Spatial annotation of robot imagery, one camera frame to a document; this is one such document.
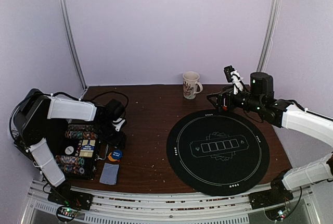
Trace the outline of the blue small blind button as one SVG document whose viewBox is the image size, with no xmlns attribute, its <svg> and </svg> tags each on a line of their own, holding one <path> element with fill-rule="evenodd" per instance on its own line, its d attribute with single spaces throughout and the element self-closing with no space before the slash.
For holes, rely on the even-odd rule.
<svg viewBox="0 0 333 224">
<path fill-rule="evenodd" d="M 122 151 L 121 150 L 114 150 L 112 153 L 111 153 L 111 157 L 112 159 L 114 160 L 119 160 L 121 159 L 123 156 L 122 154 Z"/>
</svg>

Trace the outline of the orange big blind button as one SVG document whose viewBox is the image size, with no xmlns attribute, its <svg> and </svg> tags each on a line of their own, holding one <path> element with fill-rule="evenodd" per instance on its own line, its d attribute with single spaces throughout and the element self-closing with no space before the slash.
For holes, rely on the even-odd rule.
<svg viewBox="0 0 333 224">
<path fill-rule="evenodd" d="M 115 155 L 114 153 L 110 153 L 108 155 L 108 159 L 111 161 L 111 162 L 119 162 L 120 159 L 119 159 L 119 156 L 118 155 Z"/>
</svg>

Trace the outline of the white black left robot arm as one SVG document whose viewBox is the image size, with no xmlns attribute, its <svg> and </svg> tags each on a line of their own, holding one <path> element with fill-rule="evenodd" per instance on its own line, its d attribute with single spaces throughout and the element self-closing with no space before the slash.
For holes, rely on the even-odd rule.
<svg viewBox="0 0 333 224">
<path fill-rule="evenodd" d="M 92 196 L 71 190 L 69 177 L 92 179 L 101 142 L 124 148 L 126 104 L 106 105 L 63 92 L 45 94 L 31 89 L 13 110 L 10 129 L 14 144 L 50 185 L 48 199 L 76 208 L 89 208 Z"/>
</svg>

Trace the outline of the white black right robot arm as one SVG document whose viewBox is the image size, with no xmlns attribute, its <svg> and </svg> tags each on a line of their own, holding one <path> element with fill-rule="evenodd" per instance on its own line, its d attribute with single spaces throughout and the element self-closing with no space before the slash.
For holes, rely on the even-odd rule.
<svg viewBox="0 0 333 224">
<path fill-rule="evenodd" d="M 257 113 L 262 121 L 273 126 L 295 130 L 332 146 L 332 119 L 309 111 L 294 99 L 275 99 L 271 75 L 253 72 L 250 87 L 246 88 L 237 70 L 229 66 L 224 72 L 232 87 L 207 95 L 207 100 L 219 112 L 238 107 L 245 113 Z M 281 203 L 292 190 L 325 180 L 332 181 L 332 153 L 307 165 L 284 170 L 261 199 Z"/>
</svg>

